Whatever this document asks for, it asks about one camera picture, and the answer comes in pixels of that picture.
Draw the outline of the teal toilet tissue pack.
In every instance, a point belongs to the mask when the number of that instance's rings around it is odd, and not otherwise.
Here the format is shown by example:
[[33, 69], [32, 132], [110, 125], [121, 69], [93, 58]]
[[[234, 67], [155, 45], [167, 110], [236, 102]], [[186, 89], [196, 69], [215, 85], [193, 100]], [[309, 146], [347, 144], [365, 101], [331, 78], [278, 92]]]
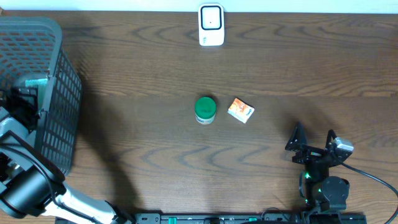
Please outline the teal toilet tissue pack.
[[25, 86], [36, 88], [37, 89], [37, 102], [38, 102], [38, 109], [42, 108], [44, 98], [45, 98], [45, 91], [47, 87], [48, 80], [46, 78], [40, 78], [35, 80], [26, 80]]

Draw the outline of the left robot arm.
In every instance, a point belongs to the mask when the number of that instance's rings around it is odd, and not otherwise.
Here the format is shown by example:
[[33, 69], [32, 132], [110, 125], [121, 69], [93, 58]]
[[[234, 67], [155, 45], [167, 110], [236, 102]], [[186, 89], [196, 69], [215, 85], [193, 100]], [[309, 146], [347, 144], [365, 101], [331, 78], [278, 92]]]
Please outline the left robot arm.
[[65, 176], [33, 148], [37, 90], [6, 90], [1, 100], [1, 210], [14, 218], [53, 216], [62, 223], [135, 223], [104, 200], [65, 183]]

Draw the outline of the green lid jar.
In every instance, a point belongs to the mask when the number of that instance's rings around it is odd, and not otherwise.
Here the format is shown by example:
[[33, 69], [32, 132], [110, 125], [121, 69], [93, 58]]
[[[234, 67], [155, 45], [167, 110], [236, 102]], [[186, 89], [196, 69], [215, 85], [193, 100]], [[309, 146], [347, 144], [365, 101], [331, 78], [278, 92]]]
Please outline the green lid jar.
[[211, 124], [216, 116], [216, 103], [210, 97], [201, 97], [195, 103], [195, 118], [203, 125]]

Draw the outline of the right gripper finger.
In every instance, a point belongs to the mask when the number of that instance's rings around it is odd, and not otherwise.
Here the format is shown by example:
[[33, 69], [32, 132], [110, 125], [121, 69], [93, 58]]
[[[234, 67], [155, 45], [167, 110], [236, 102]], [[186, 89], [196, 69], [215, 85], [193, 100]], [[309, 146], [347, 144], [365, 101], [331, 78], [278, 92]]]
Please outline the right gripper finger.
[[325, 149], [329, 149], [333, 143], [333, 140], [337, 137], [333, 129], [328, 131], [328, 135], [326, 137]]
[[305, 136], [305, 131], [301, 122], [298, 122], [293, 130], [291, 137], [289, 138], [285, 150], [298, 152], [302, 151], [307, 145], [307, 138]]

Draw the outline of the small orange snack box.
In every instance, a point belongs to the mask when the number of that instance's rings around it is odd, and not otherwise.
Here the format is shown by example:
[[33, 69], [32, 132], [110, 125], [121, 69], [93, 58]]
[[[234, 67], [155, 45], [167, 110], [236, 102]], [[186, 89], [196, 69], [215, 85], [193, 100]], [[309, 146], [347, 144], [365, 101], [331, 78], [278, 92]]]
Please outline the small orange snack box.
[[228, 108], [228, 114], [244, 124], [247, 123], [254, 111], [255, 109], [252, 106], [249, 106], [239, 98], [235, 98]]

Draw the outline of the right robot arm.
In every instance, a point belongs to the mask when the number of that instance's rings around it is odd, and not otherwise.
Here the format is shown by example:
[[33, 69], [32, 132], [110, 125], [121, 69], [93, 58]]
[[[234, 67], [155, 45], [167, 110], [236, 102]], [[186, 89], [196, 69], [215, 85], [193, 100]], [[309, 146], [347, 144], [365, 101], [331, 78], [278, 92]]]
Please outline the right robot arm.
[[331, 176], [330, 168], [340, 165], [354, 151], [353, 144], [329, 130], [325, 147], [309, 146], [301, 123], [297, 123], [286, 151], [295, 155], [292, 162], [304, 165], [299, 179], [299, 192], [307, 209], [300, 214], [302, 223], [341, 223], [339, 212], [346, 209], [349, 182]]

